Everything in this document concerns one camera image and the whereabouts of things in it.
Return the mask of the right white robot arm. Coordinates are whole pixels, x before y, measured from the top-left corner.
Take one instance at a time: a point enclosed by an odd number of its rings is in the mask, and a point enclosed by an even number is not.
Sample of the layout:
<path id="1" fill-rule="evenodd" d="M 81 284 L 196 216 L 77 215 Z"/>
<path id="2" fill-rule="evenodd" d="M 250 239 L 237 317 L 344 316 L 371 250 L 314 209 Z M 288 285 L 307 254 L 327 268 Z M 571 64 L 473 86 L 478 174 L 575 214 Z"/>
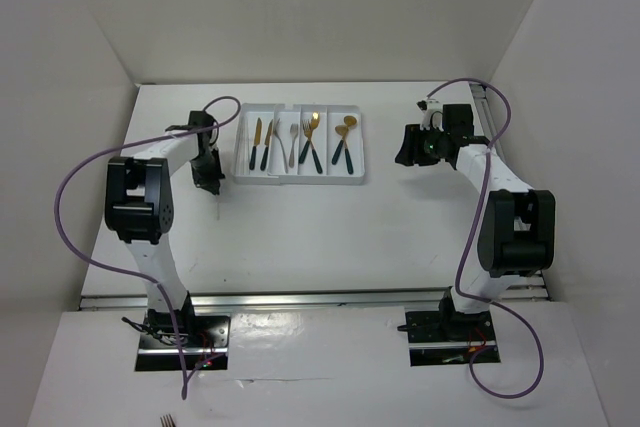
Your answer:
<path id="1" fill-rule="evenodd" d="M 428 333 L 437 341 L 482 340 L 489 305 L 520 279 L 549 268 L 554 256 L 554 195 L 519 179 L 474 128 L 468 104 L 418 104 L 419 124 L 405 127 L 396 163 L 448 163 L 479 193 L 480 212 L 463 249 L 464 265 L 441 298 Z"/>

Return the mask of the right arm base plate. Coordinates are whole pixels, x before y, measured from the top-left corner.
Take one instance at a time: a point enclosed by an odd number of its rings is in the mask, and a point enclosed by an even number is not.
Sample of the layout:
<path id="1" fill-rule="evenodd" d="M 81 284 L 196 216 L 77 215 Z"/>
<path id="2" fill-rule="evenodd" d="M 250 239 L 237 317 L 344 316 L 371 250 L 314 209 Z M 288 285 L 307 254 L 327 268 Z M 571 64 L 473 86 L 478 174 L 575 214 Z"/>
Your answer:
<path id="1" fill-rule="evenodd" d="M 500 363 L 496 334 L 489 312 L 452 323 L 436 311 L 409 311 L 397 331 L 406 335 L 412 367 Z"/>

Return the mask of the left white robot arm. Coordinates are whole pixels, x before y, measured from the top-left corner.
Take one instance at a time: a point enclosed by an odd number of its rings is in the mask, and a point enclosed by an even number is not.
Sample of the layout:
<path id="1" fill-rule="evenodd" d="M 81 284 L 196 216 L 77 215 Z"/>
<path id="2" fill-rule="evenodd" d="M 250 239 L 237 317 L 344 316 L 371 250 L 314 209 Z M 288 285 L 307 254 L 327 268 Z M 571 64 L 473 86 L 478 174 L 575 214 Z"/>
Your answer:
<path id="1" fill-rule="evenodd" d="M 188 164 L 197 188 L 220 194 L 225 175 L 211 132 L 215 125 L 210 114 L 192 111 L 185 125 L 167 130 L 167 140 L 133 157 L 116 156 L 107 167 L 106 225 L 126 244 L 146 280 L 148 330 L 176 346 L 193 341 L 202 323 L 169 244 L 175 216 L 171 177 Z"/>

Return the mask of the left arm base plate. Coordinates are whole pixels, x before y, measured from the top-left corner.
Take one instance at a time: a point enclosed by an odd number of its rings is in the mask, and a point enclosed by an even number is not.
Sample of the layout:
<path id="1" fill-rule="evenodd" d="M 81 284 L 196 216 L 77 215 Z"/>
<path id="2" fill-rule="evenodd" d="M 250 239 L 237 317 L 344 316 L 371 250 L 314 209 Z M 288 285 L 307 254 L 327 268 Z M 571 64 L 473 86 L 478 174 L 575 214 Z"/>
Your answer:
<path id="1" fill-rule="evenodd" d="M 195 331 L 182 330 L 176 336 L 170 326 L 152 327 L 147 318 L 133 322 L 122 321 L 139 334 L 135 362 L 136 372 L 180 371 L 177 345 L 181 344 L 188 372 L 198 367 L 202 371 L 221 371 L 228 368 L 228 345 L 231 317 L 207 315 L 196 318 Z"/>

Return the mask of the gold knife green handle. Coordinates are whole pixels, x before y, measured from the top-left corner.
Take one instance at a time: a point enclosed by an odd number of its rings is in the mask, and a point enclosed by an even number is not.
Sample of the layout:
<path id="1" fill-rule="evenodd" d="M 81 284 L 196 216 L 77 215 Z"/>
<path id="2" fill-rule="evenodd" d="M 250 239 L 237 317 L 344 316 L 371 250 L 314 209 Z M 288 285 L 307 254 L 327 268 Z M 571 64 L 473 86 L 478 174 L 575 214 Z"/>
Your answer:
<path id="1" fill-rule="evenodd" d="M 273 120 L 271 120 L 269 122 L 269 125 L 268 125 L 268 128 L 267 128 L 267 133 L 266 133 L 265 140 L 264 140 L 264 150 L 263 150 L 263 154 L 262 154 L 262 158 L 261 158 L 261 164 L 260 164 L 260 170 L 261 171 L 266 171 L 266 169 L 267 169 L 272 130 L 273 130 Z"/>
<path id="2" fill-rule="evenodd" d="M 256 121 L 253 145 L 252 145 L 251 154 L 250 154 L 250 158 L 249 158 L 249 170 L 250 171 L 255 170 L 256 158 L 257 158 L 257 150 L 258 150 L 258 146 L 261 143 L 261 133 L 262 133 L 262 119 L 258 118 L 257 121 Z"/>

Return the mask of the gold spoon green handle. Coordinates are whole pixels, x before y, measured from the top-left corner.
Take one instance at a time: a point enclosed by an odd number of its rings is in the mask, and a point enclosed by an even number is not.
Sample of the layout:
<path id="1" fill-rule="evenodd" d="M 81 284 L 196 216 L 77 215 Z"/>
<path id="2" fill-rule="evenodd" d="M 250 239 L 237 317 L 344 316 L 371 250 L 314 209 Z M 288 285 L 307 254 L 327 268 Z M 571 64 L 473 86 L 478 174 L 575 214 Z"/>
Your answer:
<path id="1" fill-rule="evenodd" d="M 343 147 L 345 152 L 347 172 L 350 175 L 353 175 L 354 167 L 353 167 L 353 162 L 352 162 L 352 158 L 351 158 L 351 154 L 350 154 L 350 150 L 347 142 L 347 137 L 349 132 L 357 125 L 357 119 L 351 115 L 345 116 L 344 124 L 345 124 L 345 130 L 344 130 L 344 133 L 342 134 L 342 141 L 343 141 Z"/>
<path id="2" fill-rule="evenodd" d="M 339 161 L 342 149 L 344 147 L 344 143 L 345 143 L 345 138 L 349 132 L 349 127 L 342 124 L 342 125 L 338 125 L 335 127 L 335 132 L 336 134 L 340 137 L 340 140 L 338 142 L 338 145 L 334 151 L 334 154 L 331 158 L 331 163 L 333 165 L 336 165 Z"/>

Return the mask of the gold fork green handle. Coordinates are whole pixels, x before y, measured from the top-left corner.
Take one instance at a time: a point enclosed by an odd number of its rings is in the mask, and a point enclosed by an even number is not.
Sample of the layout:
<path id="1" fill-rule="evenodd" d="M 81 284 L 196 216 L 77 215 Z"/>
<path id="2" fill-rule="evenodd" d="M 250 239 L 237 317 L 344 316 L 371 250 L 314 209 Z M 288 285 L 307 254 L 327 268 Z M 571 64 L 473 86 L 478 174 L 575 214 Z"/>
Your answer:
<path id="1" fill-rule="evenodd" d="M 303 164 L 305 162 L 309 150 L 312 149 L 312 135 L 314 130 L 319 126 L 319 123 L 320 114 L 318 112 L 313 112 L 310 119 L 303 120 L 301 123 L 305 143 L 299 154 L 298 161 L 300 164 Z"/>
<path id="2" fill-rule="evenodd" d="M 309 150 L 309 151 L 311 151 L 311 154 L 312 154 L 312 157 L 313 157 L 313 161 L 314 161 L 314 165 L 315 165 L 315 168 L 316 168 L 316 172 L 318 174 L 322 174 L 323 173 L 322 165 L 321 165 L 321 162 L 320 162 L 320 159 L 319 159 L 319 156 L 318 156 L 318 153 L 316 151 L 316 148 L 315 148 L 314 144 L 312 145 L 312 149 Z"/>

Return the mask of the silver fork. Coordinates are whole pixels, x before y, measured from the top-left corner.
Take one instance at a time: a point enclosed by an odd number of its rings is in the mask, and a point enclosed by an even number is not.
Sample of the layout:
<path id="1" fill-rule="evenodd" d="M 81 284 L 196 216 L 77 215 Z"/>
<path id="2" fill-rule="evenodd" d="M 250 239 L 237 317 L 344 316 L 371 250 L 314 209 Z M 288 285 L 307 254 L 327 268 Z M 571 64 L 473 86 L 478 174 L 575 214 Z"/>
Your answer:
<path id="1" fill-rule="evenodd" d="M 284 173 L 288 174 L 288 172 L 289 172 L 288 160 L 287 160 L 286 152 L 285 152 L 285 149 L 284 149 L 284 143 L 283 143 L 283 140 L 282 140 L 282 138 L 280 136 L 280 133 L 279 133 L 280 122 L 281 122 L 281 119 L 279 117 L 277 117 L 275 119 L 275 121 L 274 121 L 273 137 L 277 140 L 278 145 L 280 147 L 280 151 L 281 151 L 281 154 L 282 154 L 282 164 L 283 164 Z"/>
<path id="2" fill-rule="evenodd" d="M 299 135 L 299 124 L 298 123 L 292 123 L 290 126 L 290 130 L 289 130 L 289 134 L 291 137 L 291 144 L 290 144 L 290 150 L 289 150 L 289 156 L 288 156 L 288 167 L 290 169 L 293 169 L 295 166 L 295 149 L 296 149 L 296 142 L 297 142 L 297 138 Z"/>

